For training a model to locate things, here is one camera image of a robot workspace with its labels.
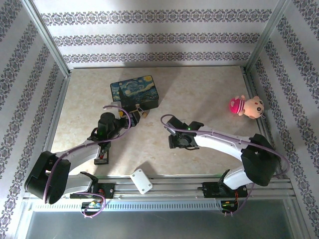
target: plush toy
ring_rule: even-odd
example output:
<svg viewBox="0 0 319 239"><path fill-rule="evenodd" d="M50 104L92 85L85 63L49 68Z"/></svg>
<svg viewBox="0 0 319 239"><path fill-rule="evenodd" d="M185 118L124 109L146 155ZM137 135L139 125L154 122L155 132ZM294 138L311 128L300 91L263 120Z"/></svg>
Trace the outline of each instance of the plush toy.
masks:
<svg viewBox="0 0 319 239"><path fill-rule="evenodd" d="M236 96L231 99L229 109L239 116L246 115L251 119L257 119L263 115L264 103L258 96L247 101L245 96L241 96L241 98Z"/></svg>

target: stuffed animal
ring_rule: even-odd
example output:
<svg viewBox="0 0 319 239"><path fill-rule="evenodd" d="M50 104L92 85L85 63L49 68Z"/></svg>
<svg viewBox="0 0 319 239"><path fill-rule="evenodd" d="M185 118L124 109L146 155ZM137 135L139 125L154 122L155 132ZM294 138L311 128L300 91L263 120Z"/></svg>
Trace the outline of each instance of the stuffed animal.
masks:
<svg viewBox="0 0 319 239"><path fill-rule="evenodd" d="M264 103L258 96L247 101L244 95L241 98L236 96L231 99L229 109L232 113L239 116L246 115L251 119L257 119L263 115Z"/></svg>

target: patterned wallpaper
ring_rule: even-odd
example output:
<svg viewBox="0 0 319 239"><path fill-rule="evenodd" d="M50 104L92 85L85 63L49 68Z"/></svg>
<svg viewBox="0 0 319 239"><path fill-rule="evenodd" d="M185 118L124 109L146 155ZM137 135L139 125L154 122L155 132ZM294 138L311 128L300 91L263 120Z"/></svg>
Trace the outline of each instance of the patterned wallpaper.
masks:
<svg viewBox="0 0 319 239"><path fill-rule="evenodd" d="M34 0L70 68L244 65L278 0Z"/></svg>
<svg viewBox="0 0 319 239"><path fill-rule="evenodd" d="M19 220L23 184L43 151L64 77L19 0L0 0L0 239Z"/></svg>
<svg viewBox="0 0 319 239"><path fill-rule="evenodd" d="M252 72L311 238L319 238L318 15L315 0L292 0Z"/></svg>

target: beige surface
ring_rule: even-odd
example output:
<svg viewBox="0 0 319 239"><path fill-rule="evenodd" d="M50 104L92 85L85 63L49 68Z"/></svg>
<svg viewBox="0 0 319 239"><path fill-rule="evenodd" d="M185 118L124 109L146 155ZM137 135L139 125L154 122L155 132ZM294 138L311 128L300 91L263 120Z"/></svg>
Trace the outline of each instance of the beige surface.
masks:
<svg viewBox="0 0 319 239"><path fill-rule="evenodd" d="M220 174L240 165L237 159L209 148L170 149L169 133L160 123L162 115L174 114L186 123L195 120L219 131L253 136L258 132L256 122L228 109L232 97L248 96L239 67L74 70L52 152L81 144L97 127L102 106L112 101L110 83L145 75L153 76L159 107L141 118L125 138L112 142L109 165L95 166L91 160L72 173L128 175L141 166L147 174Z"/></svg>

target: starry night tin box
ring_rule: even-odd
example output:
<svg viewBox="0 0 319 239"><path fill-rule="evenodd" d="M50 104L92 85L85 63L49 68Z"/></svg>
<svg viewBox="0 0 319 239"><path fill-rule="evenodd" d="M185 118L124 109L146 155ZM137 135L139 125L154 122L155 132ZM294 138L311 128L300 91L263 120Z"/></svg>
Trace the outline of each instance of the starry night tin box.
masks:
<svg viewBox="0 0 319 239"><path fill-rule="evenodd" d="M128 112L136 110L136 104L146 111L159 106L159 95L152 76L142 76L111 84L113 101L120 101Z"/></svg>

